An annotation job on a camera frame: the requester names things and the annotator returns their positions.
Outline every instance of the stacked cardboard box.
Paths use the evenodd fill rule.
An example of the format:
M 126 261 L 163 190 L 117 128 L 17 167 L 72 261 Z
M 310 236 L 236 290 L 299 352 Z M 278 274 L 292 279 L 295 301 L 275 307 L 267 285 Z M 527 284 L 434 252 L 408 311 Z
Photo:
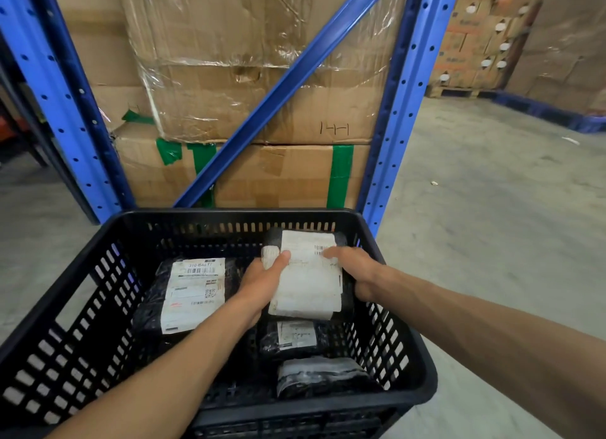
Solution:
M 606 0 L 545 0 L 505 91 L 606 115 Z
M 510 74 L 542 0 L 457 0 L 431 85 L 493 89 Z
M 344 1 L 59 0 L 138 204 L 170 206 Z M 217 207 L 354 207 L 404 2 L 369 11 L 215 183 Z

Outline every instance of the person's left hand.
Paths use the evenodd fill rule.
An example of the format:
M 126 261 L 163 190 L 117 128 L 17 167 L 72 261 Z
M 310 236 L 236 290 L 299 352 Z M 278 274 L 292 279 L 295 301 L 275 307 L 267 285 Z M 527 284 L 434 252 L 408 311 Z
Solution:
M 244 298 L 246 303 L 254 310 L 251 327 L 259 321 L 261 311 L 276 293 L 277 285 L 280 282 L 280 274 L 288 265 L 288 261 L 290 261 L 290 251 L 283 251 L 267 270 L 263 268 L 263 263 L 259 257 L 246 268 L 236 297 Z

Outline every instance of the gray floor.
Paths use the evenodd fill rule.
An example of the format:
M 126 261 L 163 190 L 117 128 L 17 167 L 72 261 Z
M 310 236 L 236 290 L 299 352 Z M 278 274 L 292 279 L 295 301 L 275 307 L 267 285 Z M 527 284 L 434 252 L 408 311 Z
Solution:
M 426 99 L 379 245 L 406 272 L 606 338 L 605 158 L 606 136 L 489 102 Z M 27 156 L 0 168 L 0 196 L 2 341 L 96 229 L 53 173 Z M 438 392 L 385 438 L 556 437 L 428 347 Z

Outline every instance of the black plastic crate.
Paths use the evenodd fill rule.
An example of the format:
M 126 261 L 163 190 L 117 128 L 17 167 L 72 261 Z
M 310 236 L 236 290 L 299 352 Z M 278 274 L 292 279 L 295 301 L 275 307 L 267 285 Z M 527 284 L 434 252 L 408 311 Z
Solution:
M 362 217 L 349 210 L 151 209 L 108 221 L 0 348 L 0 430 L 69 418 L 140 367 L 146 356 L 130 333 L 132 314 L 164 259 L 254 257 L 271 226 L 343 232 L 351 246 L 383 257 Z M 57 321 L 77 290 L 92 295 L 69 326 Z M 341 351 L 384 392 L 280 401 L 262 380 L 216 382 L 191 425 L 212 438 L 378 436 L 437 388 L 420 335 L 375 304 L 356 301 L 354 323 L 339 331 Z

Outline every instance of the person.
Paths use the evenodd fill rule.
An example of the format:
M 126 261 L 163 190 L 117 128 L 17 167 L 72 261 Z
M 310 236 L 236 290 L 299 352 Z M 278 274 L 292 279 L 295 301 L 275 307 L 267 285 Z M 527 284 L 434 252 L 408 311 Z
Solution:
M 333 247 L 356 295 L 395 313 L 564 438 L 606 437 L 606 342 L 529 313 L 445 290 Z M 231 350 L 277 290 L 290 252 L 248 267 L 239 292 L 181 343 L 59 425 L 51 439 L 178 438 Z

